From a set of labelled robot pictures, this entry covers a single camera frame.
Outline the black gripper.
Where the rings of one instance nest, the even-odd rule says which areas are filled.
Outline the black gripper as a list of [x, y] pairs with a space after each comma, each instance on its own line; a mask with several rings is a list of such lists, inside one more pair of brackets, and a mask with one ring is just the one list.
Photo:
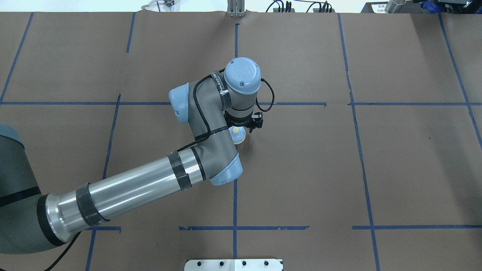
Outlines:
[[260, 129], [263, 126], [263, 113], [253, 113], [245, 117], [234, 117], [227, 111], [224, 112], [224, 119], [228, 127], [245, 127], [248, 128], [249, 133], [255, 129]]

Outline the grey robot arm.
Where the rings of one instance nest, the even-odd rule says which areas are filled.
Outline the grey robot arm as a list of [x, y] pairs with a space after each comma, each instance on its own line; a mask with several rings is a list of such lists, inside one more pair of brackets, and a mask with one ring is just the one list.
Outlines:
[[236, 57], [225, 69], [169, 93], [176, 118], [188, 123], [194, 142], [104, 180], [65, 194], [41, 193], [24, 144], [1, 124], [1, 253], [29, 254], [60, 247], [75, 234], [193, 184], [218, 186], [243, 173], [231, 136], [234, 127], [260, 128], [254, 113], [261, 69]]

